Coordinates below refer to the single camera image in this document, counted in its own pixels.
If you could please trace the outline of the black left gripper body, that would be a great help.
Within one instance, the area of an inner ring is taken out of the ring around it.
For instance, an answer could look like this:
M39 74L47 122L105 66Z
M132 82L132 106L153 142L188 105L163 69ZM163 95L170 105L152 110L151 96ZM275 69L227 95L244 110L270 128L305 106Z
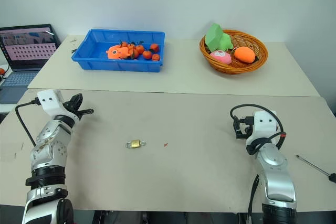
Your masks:
M80 107L80 97L72 97L69 101L63 103L64 108L80 118L78 109Z

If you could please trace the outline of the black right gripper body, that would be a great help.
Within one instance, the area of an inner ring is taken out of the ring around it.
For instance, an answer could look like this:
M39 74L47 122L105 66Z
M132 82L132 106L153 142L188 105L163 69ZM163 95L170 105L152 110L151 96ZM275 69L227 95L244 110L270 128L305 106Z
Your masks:
M253 133L254 117L247 116L243 119L243 123L247 126L245 128L245 133L247 137L250 137Z

